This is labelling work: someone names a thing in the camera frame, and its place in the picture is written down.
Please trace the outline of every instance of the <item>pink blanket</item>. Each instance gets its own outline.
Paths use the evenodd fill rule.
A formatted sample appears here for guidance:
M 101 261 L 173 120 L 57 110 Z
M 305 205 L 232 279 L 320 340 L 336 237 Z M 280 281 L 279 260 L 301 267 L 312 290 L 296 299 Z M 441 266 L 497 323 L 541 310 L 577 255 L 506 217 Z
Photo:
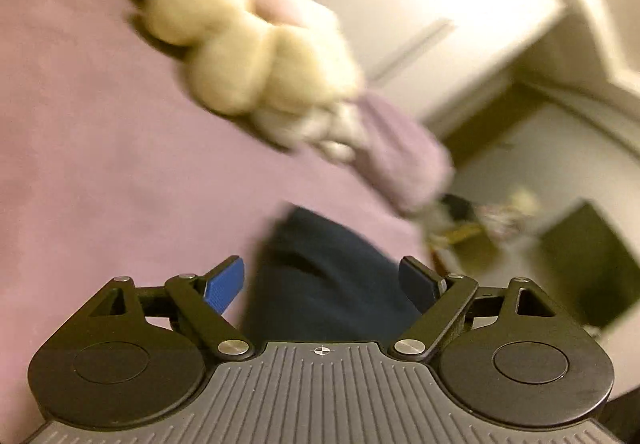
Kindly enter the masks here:
M 288 155 L 198 107 L 129 0 L 0 0 L 0 442 L 41 422 L 36 349 L 114 275 L 162 284 L 249 264 L 287 202 L 424 257 L 420 232 L 350 168 Z M 237 322 L 244 296 L 226 316 Z

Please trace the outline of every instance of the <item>dark blue fabric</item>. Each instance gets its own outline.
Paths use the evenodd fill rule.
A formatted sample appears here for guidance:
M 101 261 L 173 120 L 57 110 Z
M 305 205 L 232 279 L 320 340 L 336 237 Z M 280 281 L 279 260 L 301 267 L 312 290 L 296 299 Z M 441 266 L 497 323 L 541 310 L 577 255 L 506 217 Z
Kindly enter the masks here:
M 268 341 L 380 342 L 420 316 L 398 265 L 338 223 L 296 207 L 265 245 L 242 332 Z

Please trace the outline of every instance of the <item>floor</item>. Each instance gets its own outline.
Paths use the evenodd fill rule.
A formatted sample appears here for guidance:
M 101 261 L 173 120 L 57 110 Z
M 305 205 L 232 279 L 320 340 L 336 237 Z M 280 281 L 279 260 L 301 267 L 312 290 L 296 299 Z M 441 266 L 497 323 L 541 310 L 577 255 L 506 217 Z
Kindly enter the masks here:
M 525 186 L 542 205 L 525 236 L 487 265 L 467 270 L 482 285 L 505 286 L 514 276 L 527 276 L 565 302 L 538 234 L 582 199 L 598 205 L 640 261 L 640 161 L 577 115 L 516 85 L 445 144 L 458 168 L 453 194 L 479 203 L 503 202 Z

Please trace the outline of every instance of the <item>white wall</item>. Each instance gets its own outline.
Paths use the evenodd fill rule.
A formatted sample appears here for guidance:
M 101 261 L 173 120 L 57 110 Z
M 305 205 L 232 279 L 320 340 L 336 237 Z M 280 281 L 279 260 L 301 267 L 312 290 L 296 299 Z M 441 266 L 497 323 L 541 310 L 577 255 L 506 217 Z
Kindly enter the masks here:
M 640 120 L 640 0 L 566 1 L 572 15 L 527 53 L 524 66 Z

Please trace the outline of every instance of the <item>plush paw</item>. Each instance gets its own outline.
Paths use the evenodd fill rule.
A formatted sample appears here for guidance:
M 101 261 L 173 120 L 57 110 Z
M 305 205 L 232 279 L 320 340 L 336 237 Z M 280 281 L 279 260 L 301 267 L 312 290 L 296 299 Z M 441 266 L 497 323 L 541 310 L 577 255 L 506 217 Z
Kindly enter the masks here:
M 255 127 L 278 146 L 293 149 L 302 143 L 323 139 L 330 126 L 330 114 L 314 109 L 305 115 L 294 115 L 270 106 L 260 106 L 251 114 Z
M 273 62 L 274 27 L 243 13 L 207 39 L 188 60 L 194 96 L 223 115 L 255 109 Z
M 265 103 L 295 115 L 331 104 L 337 95 L 326 77 L 324 54 L 313 30 L 278 26 L 276 53 L 262 94 Z
M 356 104 L 347 101 L 332 106 L 333 116 L 327 139 L 364 149 L 367 146 L 367 132 L 360 119 L 360 110 Z
M 334 163 L 350 164 L 356 156 L 352 147 L 333 140 L 320 141 L 318 147 L 326 159 Z
M 146 0 L 145 25 L 159 40 L 188 46 L 251 8 L 252 0 Z

